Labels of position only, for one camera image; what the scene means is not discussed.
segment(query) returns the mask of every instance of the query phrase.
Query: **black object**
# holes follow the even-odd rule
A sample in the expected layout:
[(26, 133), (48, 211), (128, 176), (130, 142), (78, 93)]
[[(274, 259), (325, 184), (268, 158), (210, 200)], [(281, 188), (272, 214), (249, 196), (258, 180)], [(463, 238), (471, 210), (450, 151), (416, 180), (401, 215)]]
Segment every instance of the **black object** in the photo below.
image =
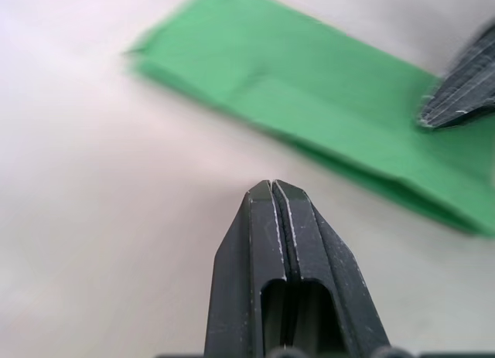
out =
[(390, 346), (349, 248), (303, 190), (280, 180), (246, 193), (217, 251), (204, 349), (265, 356), (412, 357)]
[(459, 56), (419, 115), (425, 128), (447, 128), (495, 110), (495, 24)]

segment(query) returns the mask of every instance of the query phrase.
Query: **white table surface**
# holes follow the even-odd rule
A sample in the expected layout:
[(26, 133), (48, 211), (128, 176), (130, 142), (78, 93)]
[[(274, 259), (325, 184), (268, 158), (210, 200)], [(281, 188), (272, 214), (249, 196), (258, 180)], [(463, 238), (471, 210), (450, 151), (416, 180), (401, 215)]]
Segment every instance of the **white table surface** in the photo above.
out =
[[(0, 357), (201, 352), (244, 192), (301, 186), (390, 340), (495, 350), (495, 242), (408, 212), (137, 78), (122, 53), (184, 0), (0, 0)], [(281, 0), (433, 72), (495, 0)]]

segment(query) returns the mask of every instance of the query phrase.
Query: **green fabric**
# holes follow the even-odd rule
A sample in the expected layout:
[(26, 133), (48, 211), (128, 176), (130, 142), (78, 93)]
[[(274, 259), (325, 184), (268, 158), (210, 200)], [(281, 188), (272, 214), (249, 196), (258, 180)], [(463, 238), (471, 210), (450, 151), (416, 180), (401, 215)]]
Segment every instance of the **green fabric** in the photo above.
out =
[(145, 75), (412, 210), (495, 236), (495, 118), (417, 128), (431, 74), (272, 0), (193, 0), (134, 51)]

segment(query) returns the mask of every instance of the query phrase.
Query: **folded green towel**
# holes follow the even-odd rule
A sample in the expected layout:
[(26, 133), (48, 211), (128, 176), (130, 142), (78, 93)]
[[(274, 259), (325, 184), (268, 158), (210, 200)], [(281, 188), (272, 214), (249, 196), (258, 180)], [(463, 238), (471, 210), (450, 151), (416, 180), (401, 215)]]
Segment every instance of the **folded green towel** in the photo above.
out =
[(495, 118), (422, 131), (431, 74), (272, 0), (194, 0), (135, 53), (146, 76), (410, 209), (495, 236)]

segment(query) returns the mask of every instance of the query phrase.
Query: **green cloth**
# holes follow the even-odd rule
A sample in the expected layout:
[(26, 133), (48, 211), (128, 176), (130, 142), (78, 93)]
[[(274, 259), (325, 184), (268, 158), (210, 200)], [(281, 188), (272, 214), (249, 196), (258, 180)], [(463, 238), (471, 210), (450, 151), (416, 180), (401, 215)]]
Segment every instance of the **green cloth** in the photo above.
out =
[(495, 118), (416, 127), (431, 74), (272, 0), (193, 0), (134, 51), (146, 76), (412, 210), (495, 236)]

